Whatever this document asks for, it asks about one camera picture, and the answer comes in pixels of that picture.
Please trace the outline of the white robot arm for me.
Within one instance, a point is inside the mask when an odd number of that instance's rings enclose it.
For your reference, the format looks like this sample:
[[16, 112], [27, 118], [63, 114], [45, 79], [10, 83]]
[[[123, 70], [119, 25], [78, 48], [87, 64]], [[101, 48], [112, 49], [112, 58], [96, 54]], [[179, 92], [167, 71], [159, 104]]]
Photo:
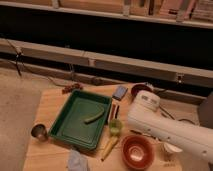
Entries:
[[213, 164], [213, 129], [161, 117], [156, 114], [159, 105], [159, 96], [139, 91], [130, 105], [128, 124]]

